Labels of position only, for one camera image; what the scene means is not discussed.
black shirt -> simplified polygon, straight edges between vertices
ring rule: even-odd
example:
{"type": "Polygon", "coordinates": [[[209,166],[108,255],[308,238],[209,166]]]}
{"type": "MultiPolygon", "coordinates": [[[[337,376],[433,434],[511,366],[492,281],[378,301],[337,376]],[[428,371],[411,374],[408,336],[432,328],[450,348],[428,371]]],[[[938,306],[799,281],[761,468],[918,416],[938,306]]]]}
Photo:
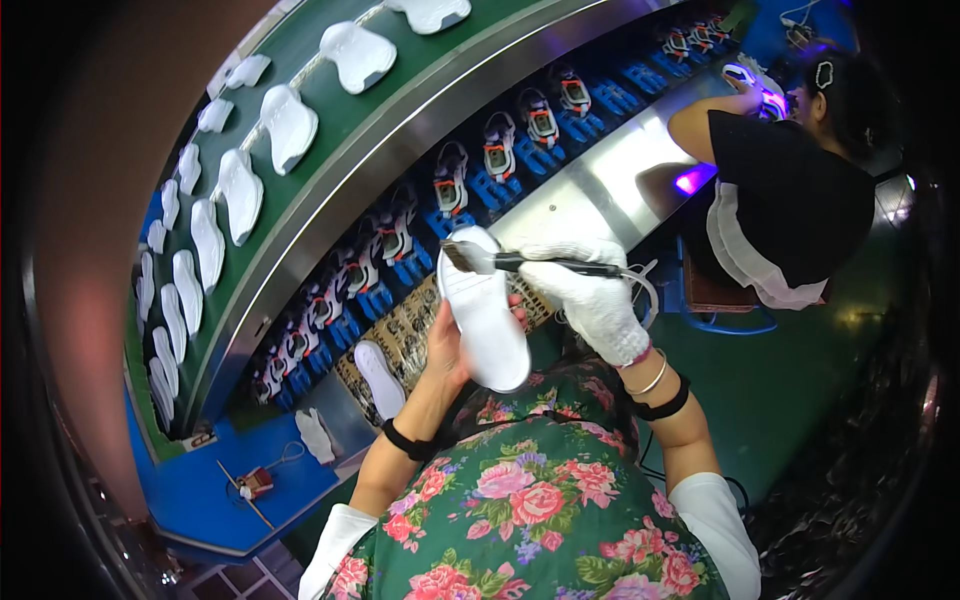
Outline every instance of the black shirt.
{"type": "MultiPolygon", "coordinates": [[[[765,123],[721,110],[708,118],[717,177],[738,186],[736,219],[751,245],[780,267],[791,288],[836,273],[870,231],[873,178],[821,148],[797,123],[765,123]]],[[[696,211],[704,222],[713,195],[712,185],[705,185],[698,196],[708,198],[691,199],[706,204],[696,211]]],[[[703,247],[706,226],[697,227],[703,237],[690,251],[701,267],[707,259],[698,254],[712,251],[708,241],[703,247]]]]}

silver bracelet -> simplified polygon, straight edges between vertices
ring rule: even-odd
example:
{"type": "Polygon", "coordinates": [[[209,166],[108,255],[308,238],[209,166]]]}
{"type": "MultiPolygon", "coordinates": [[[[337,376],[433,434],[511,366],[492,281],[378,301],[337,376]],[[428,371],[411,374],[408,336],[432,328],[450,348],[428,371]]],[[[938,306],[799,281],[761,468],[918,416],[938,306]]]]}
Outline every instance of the silver bracelet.
{"type": "Polygon", "coordinates": [[[649,392],[650,390],[653,390],[654,388],[656,388],[657,384],[660,383],[660,379],[663,377],[663,374],[666,372],[666,353],[659,348],[654,348],[654,350],[657,351],[657,354],[663,357],[663,366],[660,367],[660,372],[657,373],[657,378],[653,380],[653,383],[651,383],[650,385],[648,385],[647,387],[643,388],[642,390],[636,393],[630,392],[630,390],[627,390],[628,392],[630,392],[631,396],[642,396],[647,392],[649,392]]]}

woman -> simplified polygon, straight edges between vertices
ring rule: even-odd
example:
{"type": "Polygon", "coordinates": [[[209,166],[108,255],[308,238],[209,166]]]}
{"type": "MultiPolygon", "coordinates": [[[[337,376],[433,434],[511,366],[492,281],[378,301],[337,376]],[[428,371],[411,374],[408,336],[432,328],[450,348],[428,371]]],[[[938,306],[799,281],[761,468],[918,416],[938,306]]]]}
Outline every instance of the woman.
{"type": "Polygon", "coordinates": [[[883,85],[865,59],[822,52],[790,92],[793,120],[769,124],[746,116],[763,101],[759,84],[727,79],[739,95],[696,102],[668,124],[684,151],[718,169],[684,207],[686,250],[716,283],[800,310],[870,230],[875,185],[857,163],[887,129],[883,85]]]}
{"type": "MultiPolygon", "coordinates": [[[[611,242],[521,252],[627,264],[611,242]]],[[[520,272],[562,299],[599,358],[535,372],[513,394],[479,391],[454,438],[433,444],[469,379],[442,303],[423,375],[373,443],[349,506],[333,507],[300,599],[757,598],[756,551],[704,412],[653,350],[627,284],[547,262],[520,272]],[[635,464],[636,419],[660,443],[667,496],[635,464]]]]}

brush handle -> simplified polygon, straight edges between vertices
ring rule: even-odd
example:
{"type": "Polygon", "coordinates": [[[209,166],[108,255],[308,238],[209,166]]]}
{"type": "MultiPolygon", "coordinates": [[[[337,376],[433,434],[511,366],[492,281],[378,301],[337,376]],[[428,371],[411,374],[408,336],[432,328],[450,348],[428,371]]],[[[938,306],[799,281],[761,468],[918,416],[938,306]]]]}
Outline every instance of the brush handle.
{"type": "Polygon", "coordinates": [[[605,265],[599,262],[586,262],[585,260],[570,260],[569,258],[545,258],[542,261],[530,261],[520,255],[519,252],[499,252],[493,258],[493,266],[500,271],[510,271],[516,273],[520,265],[525,262],[552,262],[566,267],[574,273],[594,277],[620,277],[621,269],[616,265],[605,265]]]}

paint brush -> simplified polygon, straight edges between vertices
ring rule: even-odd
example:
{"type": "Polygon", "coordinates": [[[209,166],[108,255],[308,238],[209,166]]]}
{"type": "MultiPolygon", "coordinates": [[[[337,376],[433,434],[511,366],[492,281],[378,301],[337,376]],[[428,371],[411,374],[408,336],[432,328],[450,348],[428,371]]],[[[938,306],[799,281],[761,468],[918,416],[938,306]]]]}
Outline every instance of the paint brush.
{"type": "MultiPolygon", "coordinates": [[[[441,240],[440,247],[456,267],[458,271],[465,273],[477,273],[480,275],[491,275],[496,271],[510,271],[516,273],[520,265],[530,261],[524,258],[519,252],[498,252],[496,254],[487,252],[478,244],[473,242],[457,242],[454,240],[441,240]]],[[[586,262],[585,260],[571,260],[569,258],[545,258],[540,262],[552,262],[562,267],[566,267],[574,273],[586,276],[612,277],[617,278],[623,275],[626,269],[621,269],[616,265],[605,265],[598,262],[586,262]]]]}

